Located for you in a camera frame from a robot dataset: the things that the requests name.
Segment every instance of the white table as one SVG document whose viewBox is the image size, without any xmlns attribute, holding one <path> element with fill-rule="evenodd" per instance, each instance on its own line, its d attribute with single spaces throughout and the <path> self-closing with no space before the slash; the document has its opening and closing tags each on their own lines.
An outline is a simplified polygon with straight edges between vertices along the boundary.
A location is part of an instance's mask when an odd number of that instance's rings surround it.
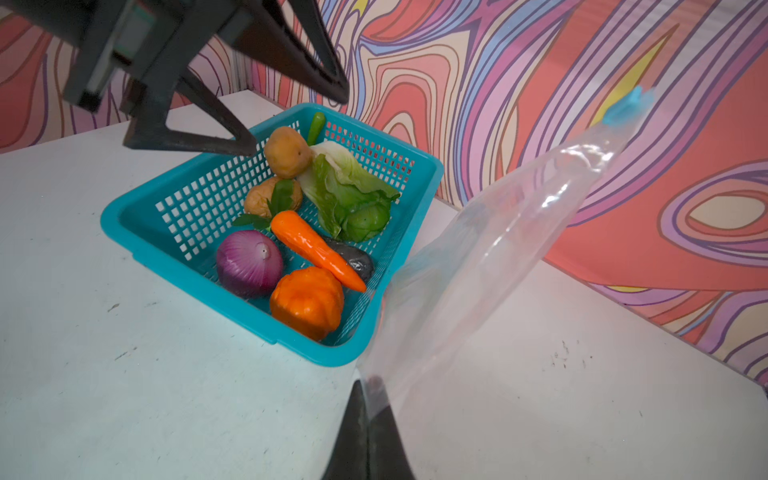
<svg viewBox="0 0 768 480">
<path fill-rule="evenodd" d="M 227 136 L 193 106 L 169 125 Z M 111 200 L 193 156 L 128 150 L 126 127 L 0 156 L 0 478 L 319 478 L 353 366 L 265 344 L 105 238 Z M 416 248 L 454 214 L 435 201 Z M 486 430 L 474 478 L 768 475 L 760 387 L 545 263 L 460 360 L 471 388 L 435 409 L 473 413 L 419 446 L 420 480 L 461 478 L 445 445 Z"/>
</svg>

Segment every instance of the mint leaf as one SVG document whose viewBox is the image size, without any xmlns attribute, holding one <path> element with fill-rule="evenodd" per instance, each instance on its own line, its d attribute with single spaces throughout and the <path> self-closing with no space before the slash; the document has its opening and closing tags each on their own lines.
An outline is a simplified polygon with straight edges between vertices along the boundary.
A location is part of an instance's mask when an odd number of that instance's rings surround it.
<svg viewBox="0 0 768 480">
<path fill-rule="evenodd" d="M 254 215 L 256 218 L 253 220 L 253 228 L 256 230 L 267 230 L 270 227 L 271 221 L 264 217 Z"/>
<path fill-rule="evenodd" d="M 245 227 L 251 225 L 257 218 L 261 218 L 258 215 L 242 214 L 238 218 L 232 220 L 233 227 Z"/>
<path fill-rule="evenodd" d="M 290 210 L 291 195 L 293 195 L 293 180 L 281 180 L 275 184 L 272 201 L 267 203 L 272 217 L 285 210 Z"/>
</svg>

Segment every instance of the carrot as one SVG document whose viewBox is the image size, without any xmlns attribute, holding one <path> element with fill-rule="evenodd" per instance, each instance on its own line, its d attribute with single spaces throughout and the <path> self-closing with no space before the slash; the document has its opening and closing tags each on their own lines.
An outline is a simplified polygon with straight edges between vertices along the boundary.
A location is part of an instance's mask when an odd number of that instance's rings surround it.
<svg viewBox="0 0 768 480">
<path fill-rule="evenodd" d="M 272 219 L 272 233 L 288 248 L 331 272 L 342 285 L 357 292 L 365 292 L 366 284 L 360 275 L 320 235 L 293 210 L 285 210 Z"/>
</svg>

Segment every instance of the lettuce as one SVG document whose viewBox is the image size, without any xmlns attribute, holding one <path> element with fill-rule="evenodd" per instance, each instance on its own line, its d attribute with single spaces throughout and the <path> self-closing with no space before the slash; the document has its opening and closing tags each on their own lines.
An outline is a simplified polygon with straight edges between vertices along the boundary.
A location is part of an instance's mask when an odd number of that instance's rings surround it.
<svg viewBox="0 0 768 480">
<path fill-rule="evenodd" d="M 297 180 L 317 206 L 320 226 L 335 239 L 357 243 L 381 233 L 400 192 L 368 173 L 336 142 L 311 148 L 316 155 L 312 167 Z"/>
</svg>

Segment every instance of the clear plastic bag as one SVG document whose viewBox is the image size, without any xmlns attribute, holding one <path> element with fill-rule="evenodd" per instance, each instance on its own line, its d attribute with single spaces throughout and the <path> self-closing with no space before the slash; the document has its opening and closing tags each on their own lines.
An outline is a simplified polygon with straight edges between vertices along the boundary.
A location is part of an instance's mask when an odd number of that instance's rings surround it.
<svg viewBox="0 0 768 480">
<path fill-rule="evenodd" d="M 549 250 L 650 107 L 636 89 L 602 123 L 472 199 L 392 278 L 376 335 L 357 363 L 370 419 L 453 354 Z"/>
</svg>

